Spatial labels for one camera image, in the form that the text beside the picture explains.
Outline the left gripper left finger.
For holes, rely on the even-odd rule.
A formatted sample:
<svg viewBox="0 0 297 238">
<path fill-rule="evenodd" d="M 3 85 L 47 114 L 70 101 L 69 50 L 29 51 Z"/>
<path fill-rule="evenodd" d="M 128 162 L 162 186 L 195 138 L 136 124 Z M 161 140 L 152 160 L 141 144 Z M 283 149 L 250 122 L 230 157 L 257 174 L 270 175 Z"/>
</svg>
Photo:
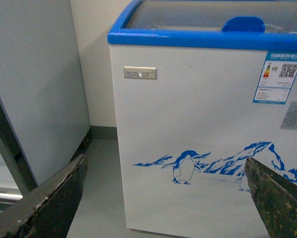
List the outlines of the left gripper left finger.
<svg viewBox="0 0 297 238">
<path fill-rule="evenodd" d="M 65 238 L 79 207 L 88 161 L 81 154 L 0 213 L 0 238 Z"/>
</svg>

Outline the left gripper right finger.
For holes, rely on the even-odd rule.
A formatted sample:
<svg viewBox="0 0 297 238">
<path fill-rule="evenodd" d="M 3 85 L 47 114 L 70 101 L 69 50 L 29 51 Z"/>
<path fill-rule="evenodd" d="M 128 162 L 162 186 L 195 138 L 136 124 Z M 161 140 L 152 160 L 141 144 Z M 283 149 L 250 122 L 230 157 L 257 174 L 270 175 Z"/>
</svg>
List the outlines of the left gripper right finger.
<svg viewBox="0 0 297 238">
<path fill-rule="evenodd" d="M 251 198 L 271 238 L 297 238 L 297 185 L 254 158 L 245 163 Z"/>
</svg>

